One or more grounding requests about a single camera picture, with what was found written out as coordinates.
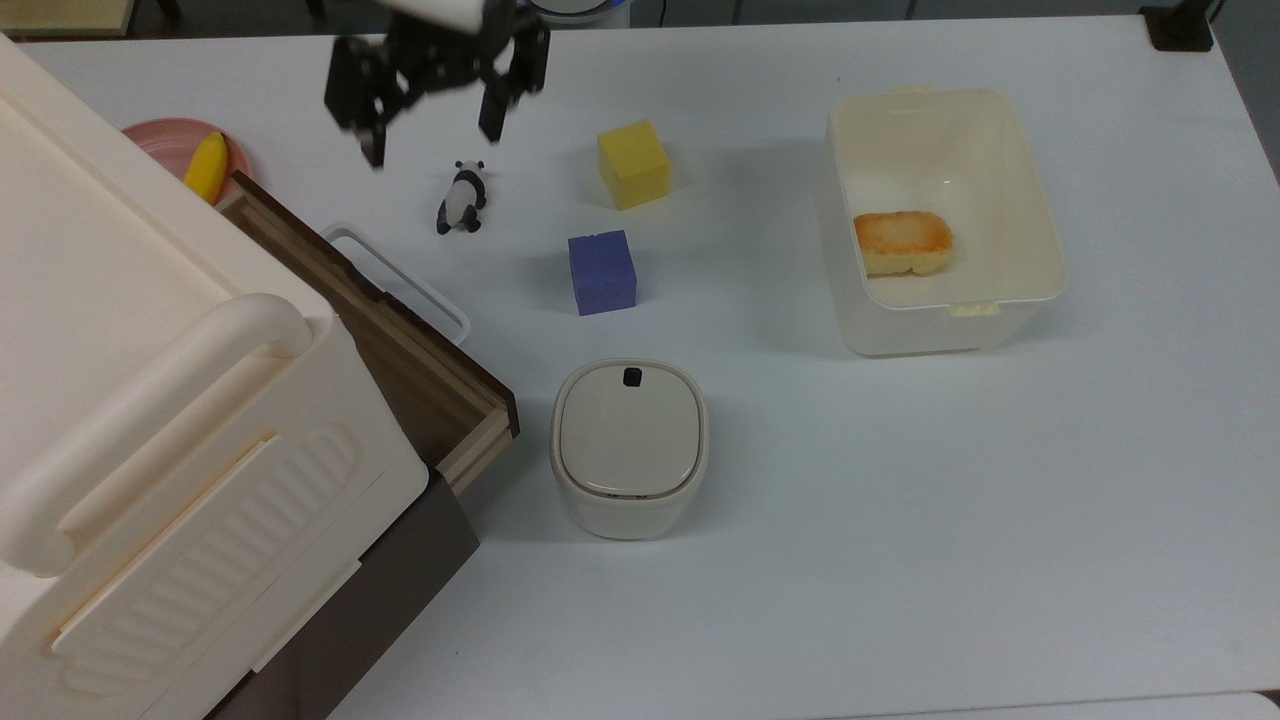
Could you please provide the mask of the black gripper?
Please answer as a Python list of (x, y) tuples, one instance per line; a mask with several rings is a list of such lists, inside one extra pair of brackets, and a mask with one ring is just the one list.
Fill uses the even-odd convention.
[[(324, 94), (334, 122), (351, 132), (369, 165), (385, 161), (387, 127), (434, 94), (485, 85), (477, 127), (500, 141), (509, 110), (525, 94), (540, 94), (547, 77), (550, 31), (522, 1), (387, 1), (385, 44), (335, 38)], [(511, 45), (506, 73), (495, 68)]]

